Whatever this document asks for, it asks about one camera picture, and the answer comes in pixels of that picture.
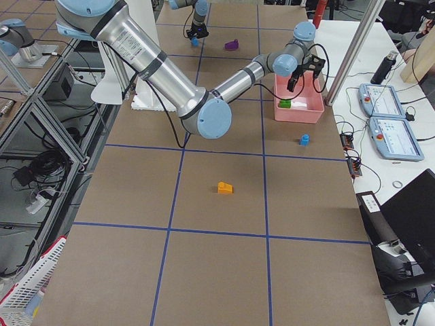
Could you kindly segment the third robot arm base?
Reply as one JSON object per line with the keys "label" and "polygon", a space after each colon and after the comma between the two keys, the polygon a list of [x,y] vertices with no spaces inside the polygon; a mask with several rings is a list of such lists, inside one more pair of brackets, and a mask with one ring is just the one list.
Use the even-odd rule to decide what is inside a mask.
{"label": "third robot arm base", "polygon": [[42,68],[58,46],[38,43],[18,18],[1,21],[1,50],[16,67]]}

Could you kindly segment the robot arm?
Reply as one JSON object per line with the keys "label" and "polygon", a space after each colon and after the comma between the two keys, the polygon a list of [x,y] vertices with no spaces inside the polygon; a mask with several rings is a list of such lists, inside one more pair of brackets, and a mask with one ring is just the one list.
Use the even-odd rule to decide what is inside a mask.
{"label": "robot arm", "polygon": [[175,106],[191,134],[217,139],[232,123],[229,102],[256,85],[265,75],[289,77],[293,91],[298,78],[311,70],[317,78],[325,60],[312,54],[316,28],[300,22],[282,50],[261,54],[212,90],[194,85],[160,46],[133,19],[125,1],[56,1],[58,32],[107,44],[139,78],[154,86]]}
{"label": "robot arm", "polygon": [[191,7],[193,16],[190,29],[186,30],[186,37],[193,41],[207,37],[209,32],[205,24],[205,19],[209,12],[209,3],[206,0],[168,0],[172,10]]}

